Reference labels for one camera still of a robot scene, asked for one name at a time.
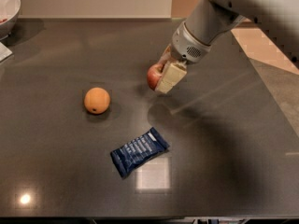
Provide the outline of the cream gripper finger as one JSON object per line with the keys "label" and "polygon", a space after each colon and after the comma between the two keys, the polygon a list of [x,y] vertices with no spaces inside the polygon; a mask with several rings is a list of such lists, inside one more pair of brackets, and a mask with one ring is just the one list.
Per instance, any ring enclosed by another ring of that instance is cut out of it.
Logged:
{"label": "cream gripper finger", "polygon": [[163,69],[155,91],[169,93],[187,75],[185,62],[168,62]]}
{"label": "cream gripper finger", "polygon": [[163,54],[161,55],[157,64],[165,65],[170,60],[170,58],[171,58],[171,46],[168,45],[164,50]]}

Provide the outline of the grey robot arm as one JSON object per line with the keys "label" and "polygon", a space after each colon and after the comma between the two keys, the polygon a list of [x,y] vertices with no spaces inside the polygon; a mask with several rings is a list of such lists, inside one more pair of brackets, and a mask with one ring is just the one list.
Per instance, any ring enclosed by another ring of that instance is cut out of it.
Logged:
{"label": "grey robot arm", "polygon": [[170,92],[221,35],[243,20],[254,22],[293,63],[299,62],[299,0],[200,0],[173,33],[160,60],[147,73],[149,87]]}

